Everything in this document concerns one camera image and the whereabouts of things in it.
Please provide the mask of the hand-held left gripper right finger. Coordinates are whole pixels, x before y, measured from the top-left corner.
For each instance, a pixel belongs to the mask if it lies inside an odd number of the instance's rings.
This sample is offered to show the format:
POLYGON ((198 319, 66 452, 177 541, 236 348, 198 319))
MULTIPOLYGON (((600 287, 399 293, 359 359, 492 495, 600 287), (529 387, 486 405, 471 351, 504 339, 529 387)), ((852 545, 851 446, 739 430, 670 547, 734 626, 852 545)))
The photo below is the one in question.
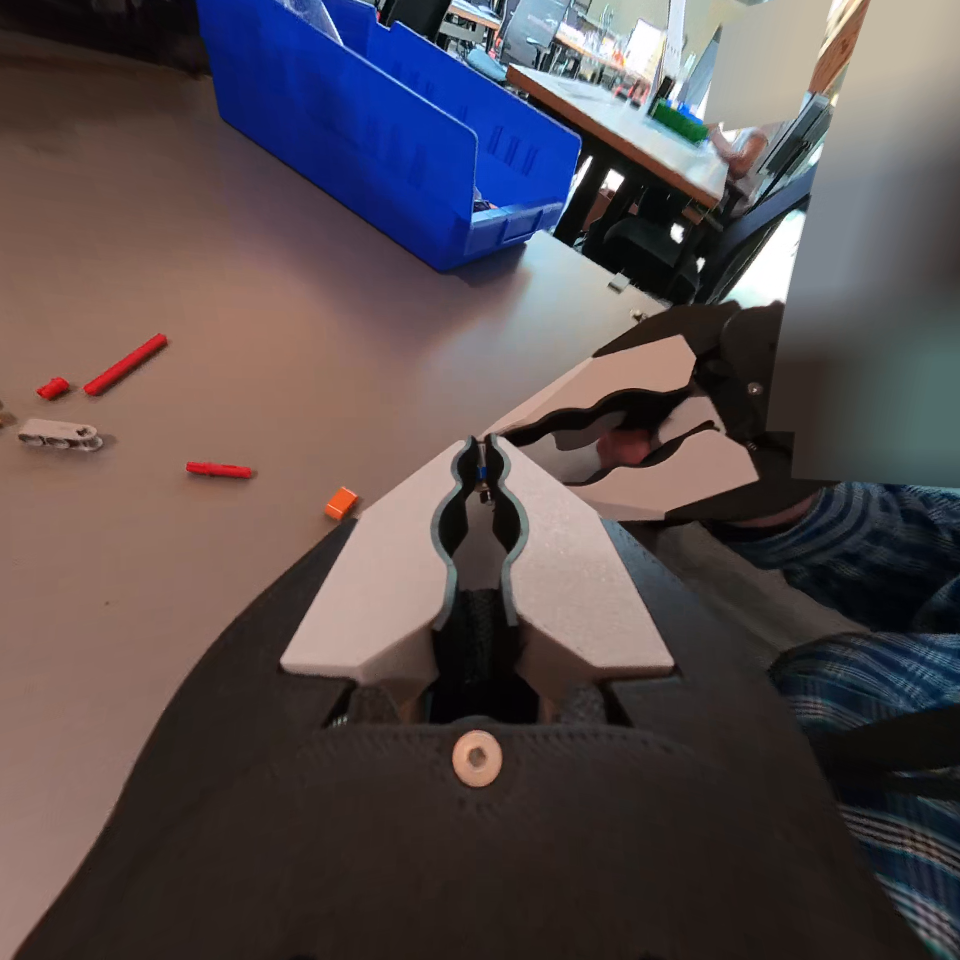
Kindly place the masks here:
POLYGON ((538 719, 583 688, 669 677, 674 657, 599 513, 508 439, 487 435, 485 454, 514 669, 538 719))

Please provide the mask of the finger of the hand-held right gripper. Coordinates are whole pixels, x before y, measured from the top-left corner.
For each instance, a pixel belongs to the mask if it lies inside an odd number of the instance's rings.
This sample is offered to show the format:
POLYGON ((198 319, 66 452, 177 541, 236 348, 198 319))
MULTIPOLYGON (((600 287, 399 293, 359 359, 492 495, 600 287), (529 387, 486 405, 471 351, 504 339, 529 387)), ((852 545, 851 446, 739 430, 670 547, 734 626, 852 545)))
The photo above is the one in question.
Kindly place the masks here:
POLYGON ((748 449, 711 426, 654 447, 637 466, 600 470, 566 486, 601 517, 659 522, 679 509, 725 495, 760 479, 748 449))
POLYGON ((487 427, 486 436, 517 448, 551 438, 561 452, 585 449, 618 428, 657 441, 691 398, 695 363, 680 335, 589 357, 487 427))

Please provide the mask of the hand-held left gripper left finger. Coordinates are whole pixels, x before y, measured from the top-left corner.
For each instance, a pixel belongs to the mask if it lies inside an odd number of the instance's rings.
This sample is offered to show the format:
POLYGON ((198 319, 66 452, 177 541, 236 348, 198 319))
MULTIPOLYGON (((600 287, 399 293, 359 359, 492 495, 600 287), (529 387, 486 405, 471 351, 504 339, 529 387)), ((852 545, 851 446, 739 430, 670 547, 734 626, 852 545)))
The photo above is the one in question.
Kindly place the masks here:
POLYGON ((453 610, 480 459, 476 438, 454 443, 364 510, 280 658, 287 674, 420 699, 439 675, 433 634, 453 610))

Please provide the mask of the person's right forearm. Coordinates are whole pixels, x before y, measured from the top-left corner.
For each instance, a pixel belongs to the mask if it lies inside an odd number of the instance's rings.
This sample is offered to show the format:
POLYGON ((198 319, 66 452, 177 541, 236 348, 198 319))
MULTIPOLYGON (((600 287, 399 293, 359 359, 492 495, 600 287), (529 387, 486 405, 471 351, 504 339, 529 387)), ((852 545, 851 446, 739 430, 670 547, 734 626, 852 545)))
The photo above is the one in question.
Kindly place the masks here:
POLYGON ((711 522, 759 570, 873 632, 959 632, 959 495, 846 482, 802 515, 766 527, 711 522))

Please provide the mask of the long red lego axle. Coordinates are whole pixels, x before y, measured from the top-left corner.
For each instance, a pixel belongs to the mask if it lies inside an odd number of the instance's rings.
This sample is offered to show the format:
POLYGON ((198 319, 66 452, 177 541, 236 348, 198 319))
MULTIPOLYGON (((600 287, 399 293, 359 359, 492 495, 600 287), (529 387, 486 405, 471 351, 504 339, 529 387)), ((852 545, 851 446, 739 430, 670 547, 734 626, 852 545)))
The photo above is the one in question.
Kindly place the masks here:
POLYGON ((129 375, 139 370, 148 361, 161 354, 169 346, 166 335, 157 333, 140 344, 131 353, 109 366, 105 371, 93 377, 82 387, 82 391, 91 398, 98 398, 113 390, 129 375))

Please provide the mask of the light grey lego beam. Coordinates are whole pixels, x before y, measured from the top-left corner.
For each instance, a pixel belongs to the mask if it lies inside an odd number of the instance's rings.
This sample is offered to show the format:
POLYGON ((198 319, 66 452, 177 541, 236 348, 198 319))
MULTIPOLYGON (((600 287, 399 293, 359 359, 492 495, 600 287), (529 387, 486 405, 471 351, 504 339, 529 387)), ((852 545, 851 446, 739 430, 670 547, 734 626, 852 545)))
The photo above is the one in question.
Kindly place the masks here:
POLYGON ((19 442, 27 447, 52 450, 101 450, 104 439, 90 424, 33 417, 16 427, 19 442))

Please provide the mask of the person's right hand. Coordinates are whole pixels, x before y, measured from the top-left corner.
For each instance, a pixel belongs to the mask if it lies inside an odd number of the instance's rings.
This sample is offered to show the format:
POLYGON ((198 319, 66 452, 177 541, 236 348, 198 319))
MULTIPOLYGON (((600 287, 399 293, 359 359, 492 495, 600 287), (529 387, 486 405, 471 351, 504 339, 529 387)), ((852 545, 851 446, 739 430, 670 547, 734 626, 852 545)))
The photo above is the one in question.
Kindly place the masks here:
POLYGON ((612 429, 596 442, 601 469, 636 467, 651 454, 653 438, 642 429, 612 429))

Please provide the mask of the black office chair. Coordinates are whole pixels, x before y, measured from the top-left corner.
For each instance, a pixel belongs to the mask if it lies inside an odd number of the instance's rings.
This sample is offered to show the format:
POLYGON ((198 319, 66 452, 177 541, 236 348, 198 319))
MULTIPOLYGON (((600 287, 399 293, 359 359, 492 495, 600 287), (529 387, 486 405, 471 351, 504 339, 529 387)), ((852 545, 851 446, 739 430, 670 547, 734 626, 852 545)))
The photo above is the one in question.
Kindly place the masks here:
POLYGON ((699 222, 691 221, 691 207, 655 219, 625 216, 600 232, 597 262, 667 306, 717 303, 781 223, 807 212, 816 172, 810 166, 783 177, 742 212, 735 206, 743 196, 731 187, 720 210, 699 222))

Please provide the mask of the green plastic bin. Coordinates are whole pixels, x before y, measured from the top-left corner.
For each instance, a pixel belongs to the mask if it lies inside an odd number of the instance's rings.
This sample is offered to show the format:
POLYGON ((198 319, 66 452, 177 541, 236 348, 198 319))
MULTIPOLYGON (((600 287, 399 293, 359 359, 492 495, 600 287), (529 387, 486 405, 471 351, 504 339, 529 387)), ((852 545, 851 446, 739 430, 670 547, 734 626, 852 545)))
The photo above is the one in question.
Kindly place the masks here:
POLYGON ((654 123, 692 145, 704 143, 711 136, 710 126, 704 124, 688 110, 673 107, 666 99, 657 99, 654 102, 650 118, 654 123))

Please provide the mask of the background office table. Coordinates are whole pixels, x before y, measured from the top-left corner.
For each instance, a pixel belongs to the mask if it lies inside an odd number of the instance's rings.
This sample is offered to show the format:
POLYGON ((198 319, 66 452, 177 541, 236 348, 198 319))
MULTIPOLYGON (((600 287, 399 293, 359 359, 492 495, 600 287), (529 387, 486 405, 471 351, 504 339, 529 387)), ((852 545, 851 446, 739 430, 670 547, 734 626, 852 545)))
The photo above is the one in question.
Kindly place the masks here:
POLYGON ((691 144, 610 91, 578 79, 510 65, 507 80, 560 123, 611 149, 707 210, 721 202, 728 165, 714 146, 691 144))

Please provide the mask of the blue plastic bin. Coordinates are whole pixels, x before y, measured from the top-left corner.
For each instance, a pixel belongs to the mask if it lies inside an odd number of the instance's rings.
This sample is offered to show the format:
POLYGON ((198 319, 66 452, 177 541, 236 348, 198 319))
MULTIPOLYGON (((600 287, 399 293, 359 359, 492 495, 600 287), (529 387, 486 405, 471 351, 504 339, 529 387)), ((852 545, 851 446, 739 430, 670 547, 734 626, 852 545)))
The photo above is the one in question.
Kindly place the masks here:
POLYGON ((581 139, 364 2, 197 2, 222 119, 438 271, 559 222, 581 139))

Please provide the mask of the person's plaid shirt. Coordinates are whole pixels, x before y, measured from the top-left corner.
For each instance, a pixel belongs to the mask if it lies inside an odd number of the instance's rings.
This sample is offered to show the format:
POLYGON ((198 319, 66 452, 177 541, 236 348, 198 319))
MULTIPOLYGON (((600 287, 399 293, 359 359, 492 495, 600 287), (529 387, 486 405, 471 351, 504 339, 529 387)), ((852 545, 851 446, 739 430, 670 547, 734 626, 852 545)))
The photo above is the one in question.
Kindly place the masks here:
MULTIPOLYGON (((768 671, 809 736, 958 703, 957 634, 841 634, 768 671)), ((959 956, 958 802, 838 787, 838 807, 876 879, 932 957, 959 956)))

